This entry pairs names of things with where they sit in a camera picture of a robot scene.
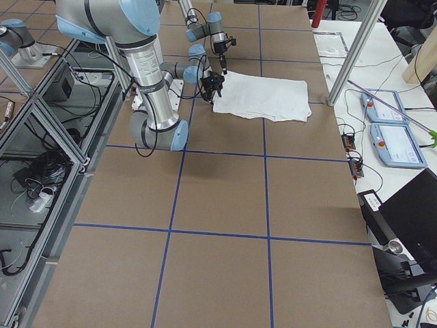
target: metal rod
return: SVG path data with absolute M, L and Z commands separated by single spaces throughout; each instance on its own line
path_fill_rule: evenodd
M 396 113 L 400 114 L 400 116 L 402 116 L 403 118 L 406 118 L 407 120 L 413 122 L 414 124 L 416 124 L 419 128 L 421 128 L 422 130 L 424 130 L 425 132 L 429 133 L 431 132 L 430 128 L 427 128 L 426 126 L 424 126 L 422 123 L 417 122 L 415 119 L 411 118 L 410 116 L 402 113 L 399 109 L 397 109 L 396 107 L 393 107 L 392 105 L 388 104 L 387 102 L 383 101 L 381 98 L 378 98 L 377 96 L 375 96 L 375 94 L 372 94 L 369 90 L 365 89 L 364 87 L 360 87 L 358 84 L 356 84 L 355 82 L 352 82 L 351 80 L 348 80 L 348 82 L 350 84 L 352 84 L 354 87 L 356 87 L 357 89 L 361 90 L 362 92 L 364 92 L 365 94 L 368 94 L 369 96 L 371 96 L 373 99 L 376 99 L 377 101 L 379 101 L 380 103 L 382 103 L 383 105 L 386 105 L 389 109 L 391 109 L 392 111 L 395 111 Z
M 117 64 L 119 64 L 122 68 L 128 71 L 126 66 L 124 65 L 124 62 L 122 61 L 122 56 L 120 56 L 117 47 L 115 46 L 114 39 L 112 36 L 107 36 L 107 42 L 106 46 L 108 49 L 109 57 L 115 61 Z M 126 74 L 118 67 L 117 65 L 113 65 L 115 73 L 117 74 L 118 81 L 120 82 L 120 85 L 123 88 L 123 91 L 129 92 L 128 88 L 130 85 L 130 81 L 128 80 L 128 77 Z
M 330 91 L 328 97 L 328 106 L 334 106 L 340 93 L 346 84 L 346 80 L 349 79 L 350 73 L 355 66 L 358 57 L 363 50 L 363 47 L 370 36 L 370 33 L 378 20 L 382 9 L 384 8 L 387 0 L 372 0 L 370 3 L 369 10 L 366 13 L 364 21 L 361 23 L 360 29 L 358 30 L 356 37 L 350 47 L 348 56 L 346 57 L 343 66 L 341 67 L 340 73 L 334 82 L 333 88 Z
M 64 150 L 72 162 L 84 164 L 85 155 L 79 146 L 73 141 L 66 128 L 59 122 L 55 114 L 50 110 L 47 103 L 41 98 L 33 104 L 32 114 L 38 119 L 47 133 Z
M 16 69 L 14 64 L 10 59 L 3 53 L 0 49 L 0 67 L 2 67 L 6 74 L 11 78 L 11 80 L 16 84 L 20 91 L 28 96 L 31 95 L 32 88 L 26 81 L 26 79 L 21 75 L 21 73 Z

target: black cable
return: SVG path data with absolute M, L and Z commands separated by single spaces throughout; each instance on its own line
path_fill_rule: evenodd
M 323 16 L 323 19 L 328 19 L 328 17 L 331 17 L 331 18 L 332 18 L 332 15 L 329 16 L 329 14 L 331 14 L 332 12 L 333 12 L 333 10 L 330 9 L 330 10 L 328 11 L 328 13 L 326 14 L 326 16 Z
M 62 188 L 62 186 L 64 185 L 64 183 L 66 181 L 66 177 L 68 177 L 70 175 L 71 164 L 62 152 L 57 151 L 57 150 L 55 150 L 55 151 L 59 153 L 60 157 L 64 160 L 64 163 L 66 164 L 65 170 L 64 170 L 63 180 L 59 183 L 60 187 Z M 54 194 L 52 204 L 54 204 L 56 202 L 57 198 L 59 197 L 59 194 L 60 193 Z M 1 272 L 4 275 L 6 275 L 6 276 L 18 275 L 20 272 L 22 272 L 26 268 L 27 264 L 29 263 L 32 251 L 35 248 L 38 239 L 41 237 L 42 232 L 44 231 L 44 228 L 47 224 L 48 219 L 50 218 L 50 213 L 52 210 L 53 210 L 53 207 L 50 207 L 49 213 L 47 214 L 45 220 L 40 224 L 40 228 L 38 230 L 38 233 L 36 234 L 35 238 L 33 239 L 32 243 L 30 244 L 30 246 L 27 248 L 27 255 L 26 255 L 25 261 L 23 262 L 22 265 L 16 267 L 15 271 L 13 271 L 13 272 L 9 271 L 9 268 L 11 267 L 11 265 L 6 264 L 5 258 L 3 256 L 3 253 L 9 252 L 9 251 L 11 251 L 11 249 L 0 250 L 0 263 L 1 263 L 1 267 L 2 267 Z
M 364 163 L 363 163 L 363 166 L 367 167 L 368 169 L 371 169 L 373 172 L 375 172 L 375 173 L 380 177 L 380 179 L 381 179 L 381 185 L 380 185 L 380 187 L 378 188 L 378 190 L 375 191 L 375 193 L 379 192 L 379 190 L 381 190 L 381 189 L 382 189 L 382 186 L 384 185 L 384 178 L 383 178 L 382 175 L 381 175 L 378 171 L 376 171 L 374 168 L 372 168 L 372 167 L 370 167 L 370 166 L 368 166 L 368 165 L 366 165 L 366 164 L 364 164 Z
M 431 295 L 433 295 L 433 293 L 436 290 L 437 290 L 437 285 L 434 286 L 434 288 L 430 290 L 428 295 L 426 295 L 425 299 L 423 300 L 423 303 L 422 303 L 422 306 L 421 306 L 421 311 L 419 312 L 419 316 L 417 317 L 416 328 L 419 328 L 419 325 L 421 323 L 421 317 L 422 317 L 422 314 L 423 314 L 423 309 L 425 309 L 425 304 L 429 301 L 429 298 L 431 297 Z
M 84 46 L 86 46 L 87 48 L 91 49 L 92 51 L 97 52 L 99 55 L 102 55 L 103 57 L 105 57 L 107 60 L 109 60 L 112 64 L 116 65 L 120 70 L 123 71 L 124 74 L 126 74 L 129 79 L 134 79 L 134 77 L 127 71 L 125 70 L 121 65 L 119 65 L 115 60 L 113 60 L 112 58 L 110 58 L 108 55 L 104 54 L 102 51 L 93 49 L 92 47 L 90 47 L 90 45 L 88 45 L 85 42 L 81 42 L 81 44 L 83 44 Z
M 422 47 L 420 47 L 417 51 L 416 57 L 414 59 L 414 73 L 416 74 L 416 78 L 419 81 L 419 84 L 422 85 L 422 81 L 419 78 L 419 75 L 417 74 L 417 58 L 419 57 L 419 53 L 421 52 Z
M 417 109 L 432 109 L 432 111 L 437 111 L 437 109 L 435 109 L 433 107 L 409 107 L 409 108 L 405 108 L 406 111 L 415 111 Z
M 169 90 L 172 91 L 178 98 L 181 98 L 181 99 L 184 99 L 184 100 L 194 99 L 194 98 L 196 98 L 200 94 L 200 90 L 199 90 L 194 96 L 184 97 L 184 96 L 179 96 L 179 94 L 175 90 L 173 90 L 171 88 L 169 88 Z
M 137 151 L 137 154 L 138 154 L 139 156 L 141 156 L 141 157 L 143 157 L 143 158 L 146 159 L 147 157 L 151 157 L 151 155 L 154 153 L 154 151 L 155 151 L 155 149 L 156 149 L 156 144 L 158 143 L 158 123 L 157 123 L 157 121 L 156 121 L 156 113 L 155 113 L 155 110 L 154 110 L 154 108 L 153 108 L 152 101 L 150 101 L 150 99 L 149 99 L 149 95 L 148 95 L 148 94 L 145 94 L 145 98 L 146 98 L 147 101 L 149 102 L 150 109 L 152 110 L 152 113 L 153 113 L 153 119 L 154 119 L 154 121 L 155 121 L 155 142 L 154 142 L 154 145 L 153 145 L 152 150 L 151 150 L 150 153 L 147 154 L 147 155 L 143 155 L 143 154 L 141 154 L 141 153 L 139 152 L 139 149 L 138 149 L 137 143 L 135 143 L 135 150 Z
M 35 137 L 37 137 L 40 141 L 41 141 L 41 145 L 45 150 L 53 150 L 55 149 L 54 146 L 50 145 L 49 142 L 47 142 L 47 140 L 45 140 L 45 138 L 39 136 L 36 131 L 34 130 L 34 128 L 31 128 L 27 122 L 24 123 L 24 125 L 29 129 L 29 132 L 34 135 Z
M 202 16 L 203 21 L 205 22 L 205 24 L 208 23 L 208 21 L 206 20 L 205 16 L 202 14 L 202 12 L 201 12 L 200 10 L 198 10 L 197 8 L 190 8 L 190 9 L 187 10 L 187 14 L 189 14 L 190 10 L 193 10 L 193 11 L 195 11 L 195 12 L 198 12 L 198 13 L 200 14 L 200 16 Z
M 391 77 L 393 71 L 395 70 L 395 68 L 397 67 L 397 65 L 399 65 L 399 63 L 402 61 L 402 58 L 403 58 L 403 57 L 404 57 L 404 56 L 402 56 L 402 57 L 399 59 L 399 61 L 398 61 L 398 62 L 393 66 L 393 68 L 392 68 L 391 71 L 389 72 L 389 75 L 387 76 L 387 78 L 386 78 L 385 80 L 383 80 L 383 82 L 381 83 L 381 85 L 379 86 L 379 88 L 376 90 L 375 94 L 377 94 L 377 93 L 381 90 L 381 88 L 382 88 L 382 86 L 384 85 L 384 83 L 386 83 L 387 80 L 390 79 L 390 77 Z
M 361 7 L 357 5 L 343 4 L 339 5 L 339 21 L 356 21 L 358 13 L 361 12 Z
M 6 99 L 8 101 L 10 101 L 11 103 L 15 103 L 12 99 L 5 97 L 5 96 L 0 96 L 0 98 Z
M 54 106 L 56 106 L 56 107 L 59 107 L 59 108 L 62 109 L 63 111 L 66 111 L 67 113 L 69 113 L 69 114 L 71 114 L 71 115 L 74 115 L 74 116 L 79 116 L 80 118 L 84 118 L 84 117 L 86 117 L 86 116 L 92 114 L 92 112 L 95 111 L 95 109 L 94 109 L 94 107 L 93 107 L 93 109 L 92 109 L 89 113 L 78 114 L 78 113 L 74 113 L 74 112 L 72 112 L 71 110 L 67 109 L 65 106 L 62 106 L 62 105 L 60 105 L 60 104 L 57 104 L 57 103 L 55 103 L 55 102 L 53 102 L 53 101 L 48 101 L 47 104 L 49 104 L 49 105 L 54 105 Z
M 418 87 L 421 87 L 421 85 L 419 84 L 419 85 L 416 85 L 415 87 L 412 87 L 412 88 L 410 88 L 410 89 L 402 90 L 402 91 L 398 91 L 397 93 L 398 93 L 398 94 L 401 94 L 402 92 L 411 91 L 411 90 L 417 89 Z
M 393 60 L 395 60 L 396 58 L 399 58 L 400 56 L 402 56 L 403 54 L 397 55 L 396 57 L 393 57 L 392 59 L 388 59 L 388 60 L 384 60 L 378 64 L 371 64 L 371 65 L 363 65 L 363 66 L 354 66 L 354 68 L 367 68 L 367 67 L 377 67 L 379 65 L 385 64 L 385 63 L 389 63 L 392 62 Z M 328 65 L 328 66 L 342 66 L 343 64 L 330 64 L 330 63 L 322 63 L 322 65 Z
M 344 103 L 346 104 L 346 113 L 347 113 L 349 116 L 353 117 L 355 120 L 359 121 L 359 122 L 363 125 L 363 129 L 362 129 L 361 131 L 364 131 L 364 130 L 366 129 L 366 123 L 365 123 L 364 119 L 365 119 L 365 115 L 366 115 L 367 113 L 365 113 L 363 119 L 360 119 L 360 118 L 356 117 L 355 115 L 352 115 L 352 114 L 349 112 L 349 104 L 348 104 L 348 102 L 347 102 L 347 100 L 346 100 L 346 97 L 347 97 L 347 93 L 348 93 L 348 91 L 360 92 L 360 93 L 361 93 L 361 91 L 359 91 L 359 90 L 355 90 L 355 89 L 346 89 L 346 90 L 344 91 Z
M 338 124 L 338 126 L 349 126 L 352 129 L 353 132 L 344 133 L 344 128 L 343 128 L 343 134 L 345 134 L 345 135 L 353 135 L 353 137 L 355 138 L 355 128 L 352 125 L 347 124 L 347 123 L 340 123 L 340 124 Z
M 114 74 L 112 72 L 111 72 L 111 76 L 112 76 L 112 79 L 111 79 L 111 84 L 112 84 L 112 82 L 114 81 L 114 78 L 115 78 L 115 76 L 114 76 Z M 80 116 L 75 117 L 75 118 L 70 118 L 68 120 L 64 120 L 61 123 L 65 124 L 65 123 L 69 123 L 69 122 L 72 122 L 72 121 L 75 121 L 75 120 L 80 120 L 81 118 L 85 118 L 87 116 L 90 116 L 90 115 L 93 115 L 93 114 L 97 113 L 101 109 L 101 107 L 102 107 L 103 100 L 107 97 L 107 95 L 109 93 L 109 90 L 111 88 L 111 84 L 108 85 L 108 87 L 106 88 L 106 90 L 105 90 L 104 94 L 102 95 L 102 98 L 101 98 L 100 102 L 97 104 L 96 108 L 92 109 L 91 111 L 89 111 L 86 114 L 80 115 Z M 86 138 L 90 128 L 91 128 L 91 124 L 88 126 L 87 130 L 83 133 L 83 136 L 81 137 L 81 139 Z
M 80 69 L 82 69 L 82 66 L 80 65 L 80 63 L 76 60 L 76 58 L 71 54 L 71 52 L 68 50 L 68 49 L 66 49 L 66 48 L 64 48 L 63 46 L 59 46 L 59 45 L 57 45 L 57 44 L 51 44 L 51 43 L 44 43 L 44 42 L 40 42 L 40 41 L 38 41 L 38 43 L 39 44 L 43 44 L 43 45 L 45 45 L 45 46 L 56 46 L 56 47 L 58 47 L 58 48 L 61 48 L 62 50 L 64 50 L 73 60 L 74 60 L 74 62 L 76 63 L 76 65 L 80 68 Z M 70 63 L 68 63 L 68 61 L 66 61 L 66 59 L 64 59 L 64 61 L 67 63 L 67 65 L 70 67 Z M 74 77 L 74 79 L 76 80 L 76 81 L 78 81 L 78 82 L 80 82 L 80 83 L 82 83 L 82 84 L 85 84 L 85 85 L 88 85 L 88 86 L 90 86 L 91 87 L 91 90 L 92 90 L 92 92 L 93 92 L 93 95 L 94 95 L 94 106 L 96 106 L 96 94 L 94 93 L 94 88 L 97 88 L 97 90 L 98 90 L 98 93 L 99 93 L 99 97 L 100 97 L 100 99 L 101 99 L 101 97 L 102 97 L 102 94 L 100 93 L 100 89 L 97 87 L 97 86 L 95 86 L 95 85 L 92 85 L 90 82 L 89 82 L 89 79 L 88 79 L 88 77 L 85 75 L 85 77 L 86 77 L 86 79 L 88 80 L 88 83 L 86 83 L 86 82 L 84 82 L 84 81 L 82 81 L 82 80 L 80 80 L 76 75 L 75 75 L 75 73 L 74 73 L 74 71 L 73 71 L 73 69 L 70 67 L 70 69 L 72 70 L 72 74 L 73 74 L 73 77 Z

